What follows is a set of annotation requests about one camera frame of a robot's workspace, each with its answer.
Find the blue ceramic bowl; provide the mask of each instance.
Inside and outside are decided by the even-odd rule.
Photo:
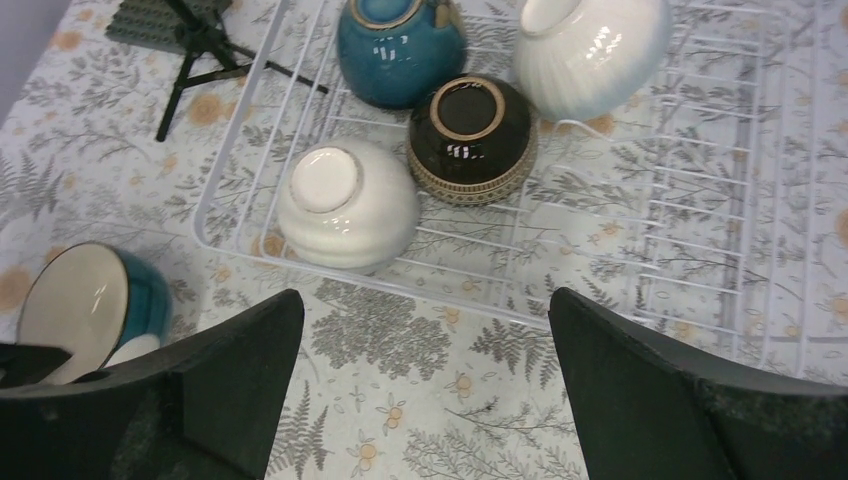
[[[336,42],[350,90],[387,109],[412,108],[458,75],[468,45],[451,0],[348,0]]]
[[[171,295],[162,275],[123,250],[97,243],[69,248],[35,280],[18,324],[18,343],[72,354],[46,383],[63,384],[155,350],[165,342]]]

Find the rack wire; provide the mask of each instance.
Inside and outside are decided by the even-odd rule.
[[[776,346],[792,345],[796,375],[808,344],[848,340],[808,334],[803,304],[796,335],[745,320],[751,311],[774,316],[782,298],[775,242],[756,241],[766,225],[776,238],[784,208],[777,190],[786,111],[778,105],[792,35],[781,15],[674,4],[666,61],[627,104],[586,124],[541,122],[534,173],[503,202],[454,208],[419,192],[422,220],[410,248],[390,267],[362,276],[301,261],[276,227],[279,180],[315,143],[356,135],[403,159],[405,112],[365,105],[339,73],[332,46],[340,6],[323,0],[298,17],[307,27],[289,53],[297,52],[295,73],[315,78],[316,87],[287,83],[280,98],[266,73],[250,72],[198,202],[201,245],[538,328],[548,328],[553,289],[569,286],[633,321],[760,368],[769,367]],[[274,12],[257,65],[285,50],[281,40],[291,42],[296,28],[283,27],[284,13]],[[516,18],[466,15],[465,22],[467,71],[514,81]],[[250,126],[245,117],[257,98],[279,107]],[[760,127],[775,116],[776,128]],[[257,129],[266,132],[261,142],[246,139]],[[773,180],[770,192],[761,178]],[[769,260],[752,264],[752,245]]]

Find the ceramic bowl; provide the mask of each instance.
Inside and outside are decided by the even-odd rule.
[[[114,247],[83,243],[53,259],[35,280],[17,340],[71,353],[43,380],[64,384],[155,350],[170,322],[168,284],[152,265]]]
[[[371,105],[412,108],[458,75],[468,42],[451,0],[348,0],[339,18],[339,66]]]
[[[412,112],[407,156],[432,195],[457,205],[503,199],[533,169],[536,126],[530,106],[508,83],[461,75]]]
[[[403,163],[355,138],[337,138],[302,155],[289,167],[277,200],[280,230],[294,253],[363,274],[403,253],[419,214]]]
[[[623,104],[653,75],[671,39],[667,0],[527,0],[514,69],[550,121],[586,121]]]

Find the black metal stand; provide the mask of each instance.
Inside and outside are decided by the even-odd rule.
[[[218,29],[209,25],[206,21],[198,18],[194,12],[183,2],[183,0],[165,0],[165,3],[180,17],[183,25],[177,27],[177,41],[185,48],[185,60],[180,68],[180,73],[177,75],[177,80],[174,82],[174,88],[171,91],[171,98],[168,100],[168,106],[165,107],[165,115],[162,117],[162,122],[159,124],[159,131],[156,134],[156,140],[164,142],[168,136],[168,130],[171,127],[171,121],[174,119],[174,113],[177,111],[177,104],[180,103],[180,97],[183,90],[197,85],[203,85],[217,80],[228,78],[237,78],[247,75],[250,71],[251,63],[239,65],[234,53],[239,53],[251,59],[256,58],[256,52],[249,50],[230,42],[227,36],[227,31],[224,28],[224,23],[221,21],[220,14],[218,24],[221,28]],[[222,70],[217,70],[202,75],[191,77],[191,68],[195,60],[200,58],[204,53],[209,52],[215,56],[218,62],[223,67]],[[265,62],[265,68],[270,68],[276,72],[289,77],[294,76],[294,72],[274,62]],[[295,80],[307,85],[314,86],[315,83],[308,78],[298,75]],[[328,93],[329,90],[323,85],[318,85],[317,90],[322,93]]]

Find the black ceramic bowl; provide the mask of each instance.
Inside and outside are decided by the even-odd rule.
[[[432,195],[457,205],[483,205],[521,186],[536,156],[530,106],[508,83],[465,74],[412,111],[407,156]]]

